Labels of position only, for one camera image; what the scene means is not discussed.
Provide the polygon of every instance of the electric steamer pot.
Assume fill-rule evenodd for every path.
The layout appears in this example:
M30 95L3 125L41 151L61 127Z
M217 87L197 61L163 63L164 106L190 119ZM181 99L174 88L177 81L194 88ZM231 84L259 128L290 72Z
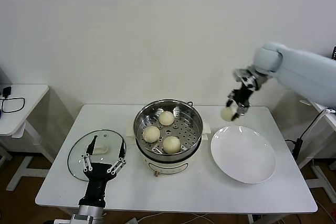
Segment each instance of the electric steamer pot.
M159 115L163 111L170 111L174 114L173 124L164 126L159 123ZM159 128L158 141L147 143L143 139L142 132L147 126ZM196 153L201 144L203 122L199 113L193 108L192 102L165 99L154 101L143 107L134 119L133 130L137 146L142 154L159 166L162 164L167 168L169 164L172 166L177 163L182 164ZM163 140L168 136L176 136L180 139L181 149L178 153L168 154L163 150Z

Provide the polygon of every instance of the table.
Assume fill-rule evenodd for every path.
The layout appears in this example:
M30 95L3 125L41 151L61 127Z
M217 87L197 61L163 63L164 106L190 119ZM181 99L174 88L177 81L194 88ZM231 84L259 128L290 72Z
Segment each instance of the table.
M27 117L47 93L49 87L44 84L2 84L0 85L0 90L8 86L12 87L11 95L8 98L24 97L25 106L18 112L2 113L0 117L0 136L21 137L23 130L26 130L31 136L34 146L37 147L49 161L53 162L55 154L45 146L40 145L42 141L41 136L27 121ZM8 101L6 106L11 107L12 105ZM2 147L0 148L0 155L7 160L12 158ZM23 176L46 177L48 170L26 168L32 159L33 157L31 156L25 157L12 180L9 182L6 190L13 191Z
M269 139L277 155L277 168L270 180L255 185L240 183L222 173L211 157L210 141L202 141L194 163L187 170L173 176L154 177L146 168L135 139L126 137L128 126L141 108L141 105L84 105L38 192L36 204L77 208L87 182L69 173L69 151L88 132L111 129L125 139L127 164L107 184L106 210L275 214L261 218L257 224L273 223L287 214L317 211L307 184L266 107L251 107L246 116L228 123L220 117L222 107L196 106L211 127L209 139L227 125L246 126Z

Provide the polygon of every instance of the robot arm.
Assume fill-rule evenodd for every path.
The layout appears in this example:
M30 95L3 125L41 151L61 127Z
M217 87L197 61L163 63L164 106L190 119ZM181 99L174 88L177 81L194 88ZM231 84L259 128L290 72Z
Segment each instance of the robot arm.
M242 85L226 103L227 107L233 102L238 105L232 121L247 112L249 97L270 78L320 105L336 106L336 61L282 44L270 42L259 48L253 64L235 70L234 77Z

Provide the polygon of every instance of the white wall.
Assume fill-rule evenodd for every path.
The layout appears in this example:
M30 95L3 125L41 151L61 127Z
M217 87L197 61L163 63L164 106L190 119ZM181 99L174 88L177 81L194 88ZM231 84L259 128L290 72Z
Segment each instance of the white wall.
M267 41L329 55L336 37L333 3L0 0L0 67L13 83L50 85L73 117L85 103L176 98L224 104L236 87L232 70L251 63ZM275 118L291 137L315 115L275 80L251 104L282 111Z

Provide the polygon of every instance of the table leg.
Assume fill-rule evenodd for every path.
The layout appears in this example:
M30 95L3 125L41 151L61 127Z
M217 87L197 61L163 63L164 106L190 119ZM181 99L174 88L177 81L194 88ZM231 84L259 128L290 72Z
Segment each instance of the table leg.
M259 220L252 222L253 224L273 224L274 222L286 217L286 214L283 215L264 215Z
M334 188L330 185L327 177L321 170L321 168L317 165L310 166L314 174L317 176L317 178L314 179L306 179L306 183L309 188L319 188L322 187L325 192L327 193L330 201L332 203L336 203L336 192Z
M34 129L34 127L26 121L25 130L32 137L32 143L38 150L51 162L53 163L56 157L55 152L50 148L50 146L42 146L42 137L38 132Z
M331 170L336 170L336 161L332 162L331 165L329 165L329 168Z
M48 174L47 169L30 169L27 168L29 163L32 161L33 157L28 156L20 164L18 170L14 174L13 178L9 182L6 187L7 191L14 191L17 184L19 183L22 177L38 177L38 178L45 178Z
M0 146L0 156L5 157L7 160L12 160L12 156Z

